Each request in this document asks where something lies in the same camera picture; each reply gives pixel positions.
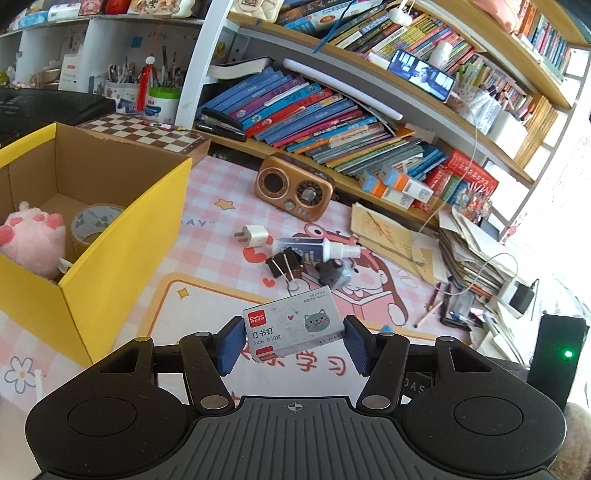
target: blue sticky note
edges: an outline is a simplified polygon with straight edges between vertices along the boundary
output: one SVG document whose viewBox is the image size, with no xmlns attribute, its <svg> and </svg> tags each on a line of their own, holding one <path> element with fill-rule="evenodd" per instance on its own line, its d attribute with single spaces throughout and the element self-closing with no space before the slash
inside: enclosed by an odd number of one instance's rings
<svg viewBox="0 0 591 480">
<path fill-rule="evenodd" d="M 140 48 L 142 46 L 144 38 L 143 37 L 134 37 L 131 39 L 131 45 L 129 48 Z"/>
</svg>

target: blue gripper pad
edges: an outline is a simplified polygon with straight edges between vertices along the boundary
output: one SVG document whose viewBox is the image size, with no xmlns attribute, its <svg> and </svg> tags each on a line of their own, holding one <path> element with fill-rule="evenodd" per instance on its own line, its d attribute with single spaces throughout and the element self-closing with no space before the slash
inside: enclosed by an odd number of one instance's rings
<svg viewBox="0 0 591 480">
<path fill-rule="evenodd" d="M 240 352 L 246 343 L 246 327 L 244 319 L 235 316 L 218 333 L 223 336 L 217 356 L 217 371 L 220 375 L 228 375 L 236 365 Z"/>
<path fill-rule="evenodd" d="M 345 324 L 345 337 L 343 342 L 345 348 L 349 352 L 351 360 L 357 369 L 359 375 L 367 376 L 373 369 L 373 362 L 369 357 L 368 344 L 366 339 L 363 337 L 361 329 L 358 325 L 361 322 L 352 315 L 347 315 L 343 321 Z"/>
</svg>

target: white container with green lid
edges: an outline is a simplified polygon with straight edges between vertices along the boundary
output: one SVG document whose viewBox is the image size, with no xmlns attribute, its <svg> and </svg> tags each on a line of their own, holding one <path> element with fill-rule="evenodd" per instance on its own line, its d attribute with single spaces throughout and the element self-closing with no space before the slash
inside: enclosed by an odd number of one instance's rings
<svg viewBox="0 0 591 480">
<path fill-rule="evenodd" d="M 180 90 L 166 87 L 150 87 L 146 96 L 144 118 L 161 124 L 173 124 L 177 116 Z"/>
</svg>

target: cartoon girl print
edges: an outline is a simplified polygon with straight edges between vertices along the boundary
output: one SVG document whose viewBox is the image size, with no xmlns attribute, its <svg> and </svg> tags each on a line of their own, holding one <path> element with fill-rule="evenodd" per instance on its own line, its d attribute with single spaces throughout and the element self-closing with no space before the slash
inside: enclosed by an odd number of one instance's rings
<svg viewBox="0 0 591 480">
<path fill-rule="evenodd" d="M 296 233 L 294 236 L 327 238 L 331 242 L 348 245 L 357 243 L 355 237 L 343 236 L 340 232 L 330 232 L 314 223 L 307 223 L 304 231 L 305 233 Z M 390 270 L 384 261 L 366 248 L 362 248 L 361 257 L 354 260 L 355 267 L 351 282 L 333 291 L 339 312 L 344 316 L 354 314 L 361 321 L 365 319 L 373 322 L 375 319 L 383 318 L 384 313 L 388 312 L 394 325 L 406 324 L 408 310 L 396 291 Z M 319 274 L 312 265 L 305 264 L 304 271 L 299 275 L 296 274 L 296 277 L 298 277 L 296 282 L 303 287 L 304 291 L 319 286 Z"/>
</svg>

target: green lid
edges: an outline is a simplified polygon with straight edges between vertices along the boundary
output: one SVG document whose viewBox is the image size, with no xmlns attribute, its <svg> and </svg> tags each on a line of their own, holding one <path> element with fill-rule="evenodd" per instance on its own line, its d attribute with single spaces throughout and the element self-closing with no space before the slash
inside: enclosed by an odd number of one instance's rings
<svg viewBox="0 0 591 480">
<path fill-rule="evenodd" d="M 154 98 L 167 98 L 169 100 L 181 98 L 180 90 L 167 87 L 150 87 L 148 89 L 148 95 Z"/>
</svg>

